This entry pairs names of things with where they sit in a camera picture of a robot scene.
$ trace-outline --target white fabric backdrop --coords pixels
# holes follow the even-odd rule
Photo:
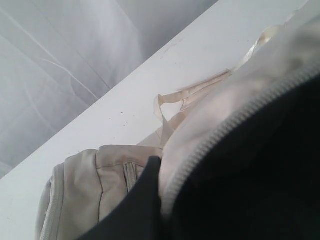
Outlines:
[[[0,0],[0,178],[215,2]]]

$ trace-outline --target white table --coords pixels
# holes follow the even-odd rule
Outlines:
[[[54,166],[85,149],[138,144],[160,126],[153,114],[157,94],[233,67],[266,27],[282,24],[304,1],[216,3],[0,180],[0,239],[34,238],[39,199]]]

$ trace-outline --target beige strap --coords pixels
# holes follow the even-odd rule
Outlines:
[[[176,122],[176,120],[174,122],[168,122],[161,109],[161,106],[163,104],[173,104],[182,101],[180,113],[188,109],[190,106],[194,106],[195,103],[199,102],[199,100],[208,95],[217,83],[231,76],[235,71],[237,71],[246,62],[248,62],[255,51],[269,42],[270,39],[272,39],[280,31],[280,29],[281,26],[276,25],[268,27],[266,30],[264,30],[258,40],[249,49],[244,58],[236,65],[236,67],[232,68],[231,70],[226,69],[225,71],[207,80],[201,81],[191,86],[187,86],[178,92],[168,95],[159,94],[158,96],[156,96],[153,103],[154,114],[163,124],[162,131],[160,130],[158,133],[161,139],[160,147],[163,148],[166,145],[167,141],[174,133],[176,127],[178,127],[179,124],[184,120],[184,117],[186,117],[177,117],[176,119],[178,119],[179,122]]]

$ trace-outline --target beige bag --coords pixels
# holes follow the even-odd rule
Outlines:
[[[301,37],[311,37],[314,44],[320,43],[319,20],[299,29],[306,21],[297,16],[294,24],[268,28],[234,69],[177,93],[157,96],[154,109],[163,128],[140,146],[89,149],[55,167],[40,201],[36,239],[72,240],[93,228],[126,197],[150,156],[162,158],[159,194],[162,213],[169,216],[183,183],[207,153],[208,144],[219,142],[255,108],[263,106],[259,101],[260,105],[255,103],[255,108],[245,111],[253,97],[320,56],[320,48],[300,41]],[[275,41],[246,63],[256,47],[278,32]],[[178,101],[182,101],[180,112],[167,121],[161,105]],[[235,120],[237,111],[245,114],[236,115]]]

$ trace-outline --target black fabric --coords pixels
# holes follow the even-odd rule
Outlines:
[[[79,240],[161,239],[160,165],[159,157],[150,157],[142,175],[128,196],[109,216]]]
[[[189,178],[172,240],[320,239],[320,80],[242,124]]]

